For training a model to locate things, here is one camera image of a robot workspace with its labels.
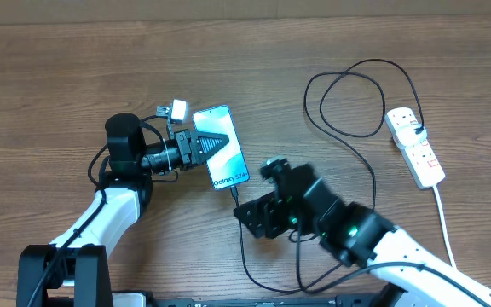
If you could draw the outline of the Samsung Galaxy smartphone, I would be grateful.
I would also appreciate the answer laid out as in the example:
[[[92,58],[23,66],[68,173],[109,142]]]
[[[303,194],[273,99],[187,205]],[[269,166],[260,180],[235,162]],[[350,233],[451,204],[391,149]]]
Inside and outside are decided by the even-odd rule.
[[[193,122],[198,132],[221,134],[228,138],[228,142],[206,161],[214,189],[247,182],[250,175],[229,107],[221,105],[198,111],[193,114]]]

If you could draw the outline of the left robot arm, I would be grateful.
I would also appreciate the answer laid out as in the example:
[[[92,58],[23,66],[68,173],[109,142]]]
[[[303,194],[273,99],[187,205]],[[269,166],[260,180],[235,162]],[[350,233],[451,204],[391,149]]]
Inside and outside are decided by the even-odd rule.
[[[154,174],[202,165],[229,143],[225,134],[182,130],[148,145],[142,132],[152,126],[133,113],[112,116],[105,129],[109,155],[92,181],[89,208],[49,244],[30,245],[20,255],[19,306],[154,306],[150,292],[112,290],[108,256],[146,211]]]

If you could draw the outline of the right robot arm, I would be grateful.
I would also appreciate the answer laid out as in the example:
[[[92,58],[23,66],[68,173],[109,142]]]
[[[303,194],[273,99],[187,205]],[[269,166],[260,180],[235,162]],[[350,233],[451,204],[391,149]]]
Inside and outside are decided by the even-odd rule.
[[[329,287],[372,274],[429,306],[491,306],[491,288],[443,262],[375,210],[345,203],[311,165],[292,168],[278,160],[260,172],[274,184],[273,192],[237,206],[234,216],[257,238],[273,239],[289,229],[317,235],[343,266],[358,266]]]

